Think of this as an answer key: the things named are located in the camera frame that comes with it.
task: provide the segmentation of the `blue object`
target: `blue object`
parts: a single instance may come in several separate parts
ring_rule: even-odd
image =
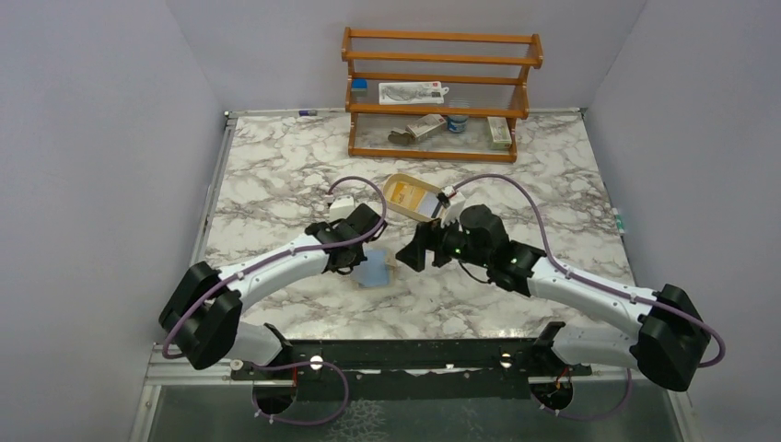
[[[367,250],[367,260],[358,264],[350,276],[365,288],[382,287],[391,283],[391,272],[385,263],[385,250]]]
[[[368,89],[368,83],[363,78],[356,78],[353,80],[352,90]]]
[[[448,115],[445,117],[448,120],[448,130],[460,134],[466,130],[466,122],[469,120],[468,115]]]

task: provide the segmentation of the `white wall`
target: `white wall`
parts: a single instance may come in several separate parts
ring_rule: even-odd
[[[642,284],[728,343],[691,396],[707,440],[778,440],[781,4],[648,0],[587,113]]]
[[[221,109],[162,0],[0,6],[0,439],[125,440]]]
[[[340,48],[345,26],[536,32],[542,38],[545,61],[541,70],[530,74],[530,105],[533,108],[588,106],[645,3],[645,0],[167,1],[220,102],[231,110],[342,107],[347,67],[340,58]],[[452,66],[442,67],[444,74],[448,68]]]

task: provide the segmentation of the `small jar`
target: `small jar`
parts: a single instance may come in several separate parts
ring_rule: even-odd
[[[463,101],[450,102],[451,108],[468,109],[469,104]],[[469,115],[448,115],[448,130],[454,134],[460,134],[466,130],[466,122],[469,120]]]

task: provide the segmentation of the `screw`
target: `screw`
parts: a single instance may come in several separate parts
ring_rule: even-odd
[[[512,360],[510,357],[510,353],[503,354],[501,360],[499,360],[499,365],[503,368],[510,368],[512,366]]]
[[[311,357],[311,359],[310,359],[309,361],[310,361],[310,362],[314,362],[314,363],[322,362],[322,356],[320,356],[320,355],[314,355],[313,357]],[[322,365],[321,365],[321,364],[309,364],[309,366],[310,366],[310,367],[311,367],[313,370],[315,370],[315,371],[318,371],[318,370],[320,370],[320,369],[322,368]]]

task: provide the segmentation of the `white marble countertop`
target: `white marble countertop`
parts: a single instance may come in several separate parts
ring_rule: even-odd
[[[518,122],[515,164],[450,163],[347,156],[350,119],[241,117],[210,223],[206,260],[240,262],[279,247],[312,222],[326,219],[323,195],[342,176],[360,175],[382,187],[404,172],[436,185],[494,172],[525,185],[541,207],[554,253],[589,272],[632,283],[586,130],[579,115],[531,115]],[[350,183],[359,202],[377,198]],[[486,180],[463,189],[469,204],[487,204],[515,240],[540,247],[533,214],[517,190]],[[392,251],[412,238],[415,222],[390,212],[389,227],[372,247]],[[479,269],[478,276],[484,276]],[[393,285],[358,289],[346,276],[322,274],[280,290],[251,308],[243,320],[269,322],[289,338],[524,337],[551,320],[595,321],[560,304],[479,285],[455,263],[416,273],[401,265]]]

